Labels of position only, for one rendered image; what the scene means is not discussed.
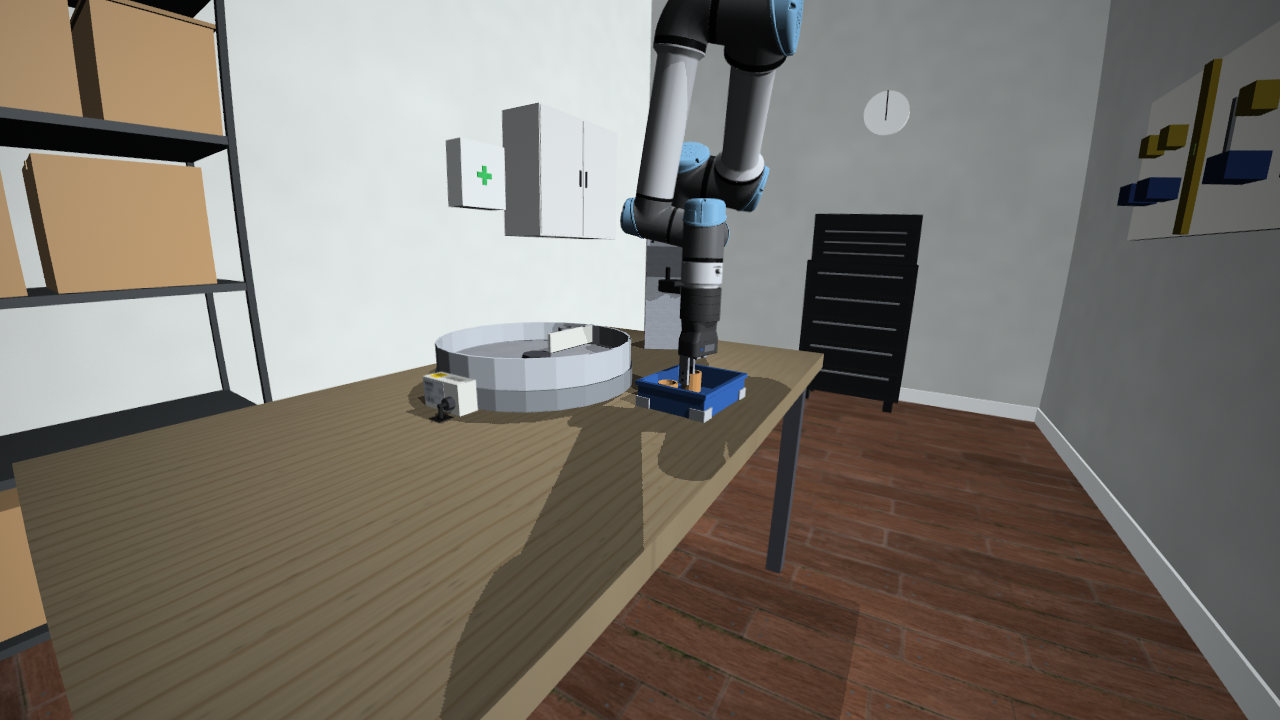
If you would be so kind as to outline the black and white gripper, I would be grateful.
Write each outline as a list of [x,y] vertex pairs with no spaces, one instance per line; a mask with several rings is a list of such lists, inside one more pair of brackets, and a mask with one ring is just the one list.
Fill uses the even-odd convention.
[[723,263],[682,263],[681,281],[658,281],[658,291],[681,293],[678,337],[678,383],[689,386],[695,374],[695,360],[717,354],[717,322],[721,320],[721,290]]

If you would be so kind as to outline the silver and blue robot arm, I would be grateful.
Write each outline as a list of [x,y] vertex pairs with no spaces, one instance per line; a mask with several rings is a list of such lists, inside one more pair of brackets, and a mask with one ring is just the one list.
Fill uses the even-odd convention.
[[[620,217],[626,234],[682,247],[684,263],[723,263],[726,208],[754,211],[765,187],[769,168],[760,150],[774,70],[797,49],[803,1],[666,3],[653,44],[657,67],[636,197],[625,201]],[[684,142],[707,44],[724,45],[731,67],[717,156],[703,143]]]

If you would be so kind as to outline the blue crate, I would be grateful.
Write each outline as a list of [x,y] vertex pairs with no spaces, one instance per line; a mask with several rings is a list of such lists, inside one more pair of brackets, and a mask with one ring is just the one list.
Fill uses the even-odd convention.
[[635,380],[635,386],[637,386],[636,406],[704,423],[745,397],[744,379],[748,378],[748,373],[698,364],[695,364],[695,370],[701,372],[700,392],[681,389],[682,384],[680,383],[678,388],[658,384],[658,380],[678,382],[678,365]]

